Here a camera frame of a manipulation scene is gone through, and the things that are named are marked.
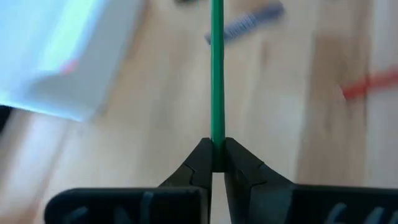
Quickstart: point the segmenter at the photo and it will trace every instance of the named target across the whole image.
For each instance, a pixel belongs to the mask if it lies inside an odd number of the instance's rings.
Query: white object
[[[106,99],[142,2],[2,1],[0,105],[91,118]]]

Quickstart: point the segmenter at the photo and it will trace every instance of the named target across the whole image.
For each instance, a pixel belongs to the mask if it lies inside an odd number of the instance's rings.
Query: clamp jaw
[[[160,186],[74,189],[55,196],[47,224],[209,223],[213,143],[203,138]],[[232,138],[224,179],[233,224],[398,223],[398,191],[294,184]]]

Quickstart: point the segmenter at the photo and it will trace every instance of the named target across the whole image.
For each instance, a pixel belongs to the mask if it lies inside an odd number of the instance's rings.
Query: red object
[[[61,68],[61,73],[69,74],[77,68],[77,65],[78,65],[77,60],[70,60]]]
[[[373,76],[367,75],[364,80],[354,83],[353,85],[341,87],[343,95],[347,100],[365,96],[370,90],[398,85],[398,70],[389,70],[377,73]]]

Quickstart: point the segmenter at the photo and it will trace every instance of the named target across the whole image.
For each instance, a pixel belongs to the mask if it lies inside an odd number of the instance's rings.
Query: green stick
[[[211,1],[211,140],[213,172],[224,171],[224,2]]]

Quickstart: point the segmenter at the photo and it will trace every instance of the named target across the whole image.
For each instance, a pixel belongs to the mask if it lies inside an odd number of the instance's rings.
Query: wooden surface
[[[367,69],[371,7],[282,2],[282,21],[226,46],[227,136],[290,180],[363,185],[365,103],[345,102],[338,85]],[[226,0],[225,20],[264,3]],[[0,142],[0,223],[42,223],[47,201],[73,187],[159,185],[209,136],[208,5],[148,0],[109,102],[92,121],[14,114]],[[211,215],[229,222],[222,174]]]
[[[370,69],[387,70],[398,64],[398,2],[374,2]],[[397,187],[398,89],[396,86],[368,96],[367,185]]]

